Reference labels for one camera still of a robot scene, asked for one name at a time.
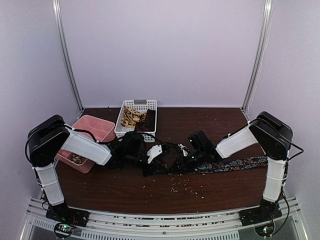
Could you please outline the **white perforated plastic basket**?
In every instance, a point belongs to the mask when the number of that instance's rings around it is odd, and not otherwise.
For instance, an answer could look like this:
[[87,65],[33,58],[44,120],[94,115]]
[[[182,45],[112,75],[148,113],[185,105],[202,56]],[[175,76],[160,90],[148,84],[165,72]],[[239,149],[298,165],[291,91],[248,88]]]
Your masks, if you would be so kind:
[[157,130],[157,111],[158,101],[154,99],[131,99],[122,102],[120,112],[114,127],[114,133],[117,138],[124,136],[128,132],[138,131],[147,123],[147,117],[155,113],[154,119],[151,120],[150,130],[143,130],[144,141],[154,143]]

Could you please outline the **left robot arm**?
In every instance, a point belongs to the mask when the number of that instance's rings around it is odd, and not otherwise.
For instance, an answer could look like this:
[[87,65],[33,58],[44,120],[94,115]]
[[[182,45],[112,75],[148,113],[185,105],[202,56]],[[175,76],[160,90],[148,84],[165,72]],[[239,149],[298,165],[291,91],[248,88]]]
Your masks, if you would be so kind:
[[61,151],[110,169],[121,169],[126,165],[138,167],[144,176],[168,170],[168,165],[161,160],[161,156],[170,151],[167,143],[160,141],[146,149],[145,133],[130,131],[116,138],[114,129],[114,122],[91,115],[82,116],[70,126],[56,114],[28,133],[24,149],[26,158],[44,190],[49,210],[61,222],[72,218],[54,164]]

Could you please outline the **pink divided organizer tray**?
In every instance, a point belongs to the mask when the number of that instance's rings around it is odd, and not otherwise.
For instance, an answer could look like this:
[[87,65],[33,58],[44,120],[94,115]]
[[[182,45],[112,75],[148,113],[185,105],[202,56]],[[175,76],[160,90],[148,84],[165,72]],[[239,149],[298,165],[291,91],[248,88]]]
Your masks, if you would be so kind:
[[[91,115],[84,115],[72,126],[70,139],[63,144],[56,158],[81,173],[88,173],[94,164],[104,166],[111,158],[106,142],[115,139],[115,123]],[[77,165],[70,161],[72,154],[86,158]]]

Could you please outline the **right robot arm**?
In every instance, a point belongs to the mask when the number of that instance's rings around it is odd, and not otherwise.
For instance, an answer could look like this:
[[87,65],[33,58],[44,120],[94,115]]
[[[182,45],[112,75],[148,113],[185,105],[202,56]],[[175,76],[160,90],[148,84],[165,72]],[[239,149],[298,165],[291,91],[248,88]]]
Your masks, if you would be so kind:
[[194,153],[181,146],[180,155],[169,168],[171,174],[191,173],[203,163],[218,164],[223,159],[258,144],[267,159],[266,183],[260,206],[256,210],[259,220],[268,220],[275,212],[288,175],[291,147],[301,153],[304,150],[292,142],[292,129],[263,111],[256,119],[247,123],[234,133],[225,136],[217,144],[213,144],[202,131],[196,131],[188,136],[188,141],[194,148]]

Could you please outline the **aluminium front rail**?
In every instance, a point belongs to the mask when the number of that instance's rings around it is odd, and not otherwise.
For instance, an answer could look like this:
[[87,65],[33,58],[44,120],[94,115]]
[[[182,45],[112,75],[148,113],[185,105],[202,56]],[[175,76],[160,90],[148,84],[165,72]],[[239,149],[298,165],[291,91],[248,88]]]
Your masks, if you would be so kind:
[[[186,214],[129,214],[86,210],[86,226],[76,226],[66,240],[310,240],[295,197],[279,202],[282,216],[270,223],[244,226],[239,212],[250,208]],[[31,198],[17,240],[59,240],[54,234],[58,221],[46,218],[43,199]],[[275,224],[272,237],[261,237],[258,228]]]

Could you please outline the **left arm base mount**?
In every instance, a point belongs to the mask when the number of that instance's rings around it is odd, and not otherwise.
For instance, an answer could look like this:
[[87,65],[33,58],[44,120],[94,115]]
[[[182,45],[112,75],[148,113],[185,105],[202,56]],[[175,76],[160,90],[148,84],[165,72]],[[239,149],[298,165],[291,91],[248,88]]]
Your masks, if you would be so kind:
[[90,213],[86,210],[70,208],[65,204],[49,205],[46,211],[46,218],[67,223],[72,226],[86,227]]

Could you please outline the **right aluminium frame post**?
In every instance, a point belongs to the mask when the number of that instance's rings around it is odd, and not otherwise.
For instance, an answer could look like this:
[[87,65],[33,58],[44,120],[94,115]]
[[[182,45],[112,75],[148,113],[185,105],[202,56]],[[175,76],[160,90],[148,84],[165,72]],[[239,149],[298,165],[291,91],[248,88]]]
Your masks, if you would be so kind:
[[260,33],[258,38],[258,44],[256,54],[253,62],[253,67],[249,79],[249,84],[242,104],[242,112],[248,117],[250,112],[250,106],[253,103],[254,95],[258,86],[260,78],[262,61],[264,53],[267,49],[270,24],[272,19],[273,0],[265,0],[262,21],[260,26]]

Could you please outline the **dark brown red floral tie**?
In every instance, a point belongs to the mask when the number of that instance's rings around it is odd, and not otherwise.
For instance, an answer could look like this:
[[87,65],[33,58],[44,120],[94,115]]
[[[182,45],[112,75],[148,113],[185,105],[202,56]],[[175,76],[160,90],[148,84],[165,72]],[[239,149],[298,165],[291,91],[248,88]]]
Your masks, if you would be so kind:
[[155,130],[156,111],[148,109],[146,117],[142,122],[137,122],[134,130],[136,132],[153,132]]

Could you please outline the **aluminium frame post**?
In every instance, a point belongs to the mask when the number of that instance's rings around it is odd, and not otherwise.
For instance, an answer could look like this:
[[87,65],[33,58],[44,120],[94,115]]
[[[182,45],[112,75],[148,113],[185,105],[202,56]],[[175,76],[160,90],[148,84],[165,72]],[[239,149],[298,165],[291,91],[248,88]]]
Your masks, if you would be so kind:
[[273,0],[265,0],[262,21],[260,26],[260,33],[258,38],[258,44],[256,54],[253,62],[253,67],[249,79],[249,84],[242,104],[242,112],[248,117],[250,112],[250,106],[253,103],[254,95],[258,86],[260,78],[262,61],[264,53],[267,49],[270,24],[272,19]]
[[62,17],[62,12],[61,12],[61,3],[59,0],[53,0],[52,1],[52,7],[53,7],[53,14],[57,26],[57,31],[59,35],[59,41],[60,41],[60,46],[61,46],[61,51],[62,51],[62,56],[63,56],[63,63],[65,65],[66,69],[66,74],[67,74],[67,79],[71,87],[71,92],[72,95],[75,99],[77,108],[80,113],[84,111],[84,106],[80,98],[80,93],[76,84],[73,68],[72,68],[72,63],[68,51],[68,46],[67,46],[67,40],[66,40],[66,35],[65,35],[65,30],[64,30],[64,24],[63,24],[63,17]]

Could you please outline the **navy floral patterned tie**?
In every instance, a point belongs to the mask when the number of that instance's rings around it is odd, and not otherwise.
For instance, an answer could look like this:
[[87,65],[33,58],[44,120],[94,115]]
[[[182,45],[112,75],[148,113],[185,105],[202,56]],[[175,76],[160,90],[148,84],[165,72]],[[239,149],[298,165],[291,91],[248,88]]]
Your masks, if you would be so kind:
[[[223,173],[249,170],[252,168],[266,167],[268,165],[268,159],[266,156],[247,157],[236,160],[222,161],[218,163],[205,162],[197,168],[194,173],[188,174],[209,174],[209,173]],[[168,174],[158,175],[188,175],[188,174],[170,174],[170,168]]]

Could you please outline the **rolled ties in tray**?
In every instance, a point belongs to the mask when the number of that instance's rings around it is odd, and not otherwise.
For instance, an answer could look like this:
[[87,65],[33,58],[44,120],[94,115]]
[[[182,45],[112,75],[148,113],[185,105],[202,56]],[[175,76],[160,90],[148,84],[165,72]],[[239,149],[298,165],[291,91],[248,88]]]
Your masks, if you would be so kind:
[[87,159],[83,156],[80,156],[78,154],[72,154],[70,161],[73,162],[76,165],[82,165]]

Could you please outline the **left aluminium frame post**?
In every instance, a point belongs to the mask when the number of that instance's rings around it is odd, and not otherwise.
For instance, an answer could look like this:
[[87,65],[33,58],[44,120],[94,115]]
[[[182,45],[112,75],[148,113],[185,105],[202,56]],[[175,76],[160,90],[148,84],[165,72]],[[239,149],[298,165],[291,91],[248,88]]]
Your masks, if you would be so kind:
[[59,0],[53,0],[52,1],[52,7],[53,7],[53,14],[57,26],[57,31],[59,35],[59,41],[60,41],[60,46],[61,46],[61,51],[62,51],[62,56],[63,56],[63,63],[65,65],[66,69],[66,74],[67,74],[67,79],[71,87],[71,92],[72,95],[75,99],[77,108],[80,113],[84,111],[84,106],[80,98],[80,93],[76,84],[73,68],[72,68],[72,63],[68,51],[68,46],[67,46],[67,40],[66,40],[66,35],[65,35],[65,30],[64,30],[64,24],[63,24],[63,17],[62,17],[62,12],[61,12],[61,3]]

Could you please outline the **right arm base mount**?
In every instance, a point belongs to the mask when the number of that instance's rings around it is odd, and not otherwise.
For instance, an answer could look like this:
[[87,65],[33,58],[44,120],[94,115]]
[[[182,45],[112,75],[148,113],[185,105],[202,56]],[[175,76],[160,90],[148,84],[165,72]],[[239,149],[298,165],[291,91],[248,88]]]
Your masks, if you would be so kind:
[[279,205],[277,205],[274,210],[271,210],[268,206],[258,206],[241,210],[238,214],[243,227],[271,222],[283,215]]

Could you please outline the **yellow floral tie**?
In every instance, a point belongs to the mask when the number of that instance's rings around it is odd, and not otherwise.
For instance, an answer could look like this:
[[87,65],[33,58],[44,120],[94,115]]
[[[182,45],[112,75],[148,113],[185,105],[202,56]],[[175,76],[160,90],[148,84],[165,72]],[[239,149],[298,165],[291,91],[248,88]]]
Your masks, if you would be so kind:
[[126,128],[134,129],[136,123],[142,122],[146,118],[146,112],[138,112],[133,108],[124,107],[121,125]]

